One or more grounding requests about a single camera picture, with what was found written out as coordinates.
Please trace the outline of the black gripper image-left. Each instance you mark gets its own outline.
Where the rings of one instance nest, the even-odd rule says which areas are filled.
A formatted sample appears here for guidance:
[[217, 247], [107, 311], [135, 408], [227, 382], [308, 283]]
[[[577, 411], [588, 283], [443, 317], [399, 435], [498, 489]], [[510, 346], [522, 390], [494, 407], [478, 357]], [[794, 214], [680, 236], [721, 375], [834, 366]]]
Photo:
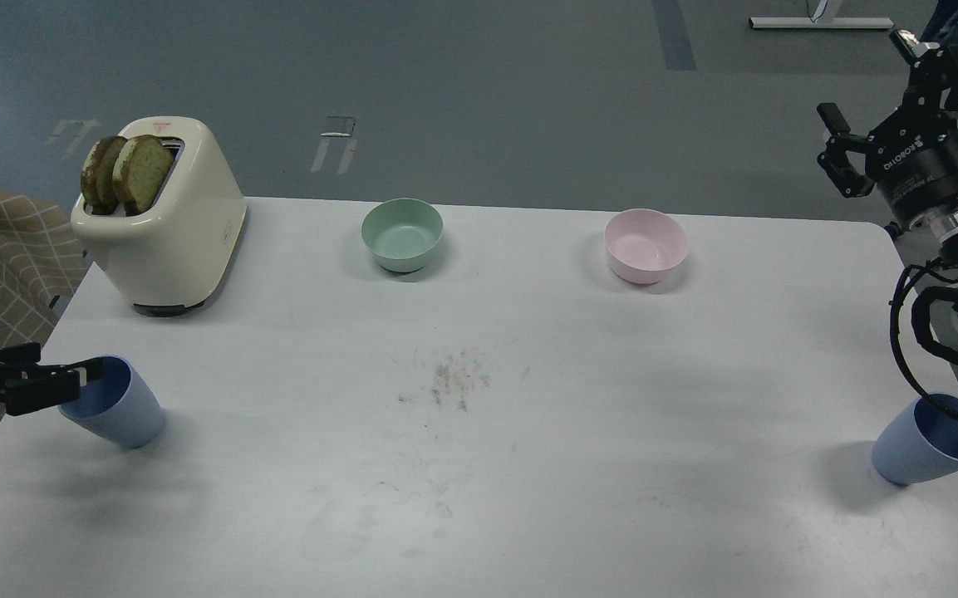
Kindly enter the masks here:
[[81, 390], [104, 377], [103, 357], [67, 365], [31, 365], [41, 359], [42, 345], [22, 343], [0, 347], [0, 366], [15, 368], [0, 376], [0, 404], [8, 416], [22, 416], [80, 398]]

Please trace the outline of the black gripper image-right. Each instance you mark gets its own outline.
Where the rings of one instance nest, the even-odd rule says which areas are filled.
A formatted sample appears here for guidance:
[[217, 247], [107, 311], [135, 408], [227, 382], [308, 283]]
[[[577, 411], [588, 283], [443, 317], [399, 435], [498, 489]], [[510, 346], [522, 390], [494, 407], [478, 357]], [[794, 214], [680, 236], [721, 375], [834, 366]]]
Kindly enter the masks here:
[[[892, 29], [889, 39], [909, 67], [900, 105], [867, 134], [854, 134], [835, 103], [817, 105], [827, 129], [817, 163], [846, 198], [880, 190], [901, 226], [934, 208], [958, 204], [958, 44], [923, 42]], [[848, 158], [863, 156], [865, 173]]]

